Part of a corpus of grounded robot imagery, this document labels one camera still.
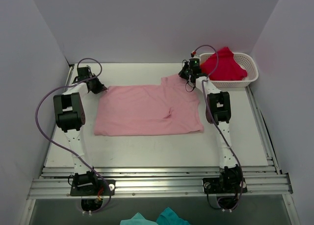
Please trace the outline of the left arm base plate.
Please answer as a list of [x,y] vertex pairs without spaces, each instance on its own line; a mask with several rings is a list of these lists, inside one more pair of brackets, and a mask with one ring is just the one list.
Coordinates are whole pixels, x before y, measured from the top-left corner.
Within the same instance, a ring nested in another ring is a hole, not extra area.
[[99,179],[98,184],[94,185],[91,182],[79,186],[72,186],[70,196],[84,197],[84,196],[110,196],[115,193],[116,181],[107,179],[110,189],[105,185],[104,181]]

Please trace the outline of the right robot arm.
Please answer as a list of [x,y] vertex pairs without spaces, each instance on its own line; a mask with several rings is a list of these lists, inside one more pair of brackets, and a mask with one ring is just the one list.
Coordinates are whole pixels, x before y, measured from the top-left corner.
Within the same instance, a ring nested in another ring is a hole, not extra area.
[[208,193],[235,193],[244,189],[244,178],[241,165],[231,148],[230,94],[217,88],[209,76],[201,72],[200,59],[183,60],[179,77],[193,85],[193,90],[202,91],[206,104],[206,119],[218,131],[216,135],[219,156],[219,177],[205,181],[205,191]]

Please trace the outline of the pink t-shirt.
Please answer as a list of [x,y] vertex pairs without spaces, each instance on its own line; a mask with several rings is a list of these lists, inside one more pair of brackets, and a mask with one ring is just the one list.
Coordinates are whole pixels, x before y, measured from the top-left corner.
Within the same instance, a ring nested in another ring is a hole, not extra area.
[[94,134],[158,136],[203,132],[198,95],[178,75],[159,85],[109,86],[100,97]]

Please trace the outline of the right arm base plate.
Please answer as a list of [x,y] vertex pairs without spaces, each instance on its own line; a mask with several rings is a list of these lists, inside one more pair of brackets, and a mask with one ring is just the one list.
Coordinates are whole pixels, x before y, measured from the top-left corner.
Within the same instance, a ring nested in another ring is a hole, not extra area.
[[239,194],[241,190],[240,179],[207,177],[202,179],[202,183],[205,194]]

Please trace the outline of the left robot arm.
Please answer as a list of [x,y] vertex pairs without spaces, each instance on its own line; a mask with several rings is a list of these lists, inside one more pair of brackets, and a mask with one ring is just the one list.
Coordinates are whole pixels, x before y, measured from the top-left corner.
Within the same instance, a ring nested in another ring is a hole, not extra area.
[[72,187],[87,195],[94,195],[101,188],[100,179],[92,171],[92,163],[87,156],[83,138],[83,126],[86,122],[81,98],[88,93],[98,94],[106,90],[90,67],[78,67],[74,86],[68,91],[53,97],[54,114],[57,127],[66,136],[74,164]]

